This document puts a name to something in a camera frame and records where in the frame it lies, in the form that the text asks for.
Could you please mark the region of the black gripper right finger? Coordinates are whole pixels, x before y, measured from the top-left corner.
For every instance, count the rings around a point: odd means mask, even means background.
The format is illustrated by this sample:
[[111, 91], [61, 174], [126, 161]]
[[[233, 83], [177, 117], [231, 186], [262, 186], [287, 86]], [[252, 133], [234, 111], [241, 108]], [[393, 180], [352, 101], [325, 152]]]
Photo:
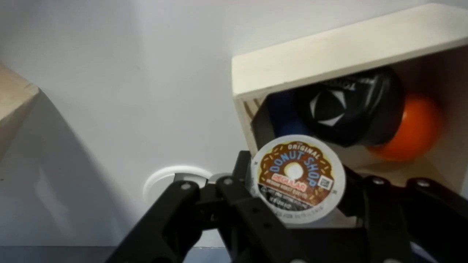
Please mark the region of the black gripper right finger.
[[417, 177], [402, 187], [345, 168], [341, 210], [363, 222], [370, 263], [417, 263], [421, 247], [437, 263], [468, 263], [468, 200]]

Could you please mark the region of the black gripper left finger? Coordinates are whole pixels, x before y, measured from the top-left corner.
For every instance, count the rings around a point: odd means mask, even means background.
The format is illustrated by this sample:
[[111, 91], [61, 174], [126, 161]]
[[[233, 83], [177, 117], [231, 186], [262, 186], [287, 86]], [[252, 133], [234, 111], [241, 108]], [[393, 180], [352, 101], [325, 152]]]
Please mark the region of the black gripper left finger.
[[171, 183], [143, 213], [107, 263], [183, 263], [202, 234], [221, 234], [233, 263], [290, 263], [290, 232], [266, 205], [247, 190], [252, 153], [237, 155], [234, 171], [199, 187]]

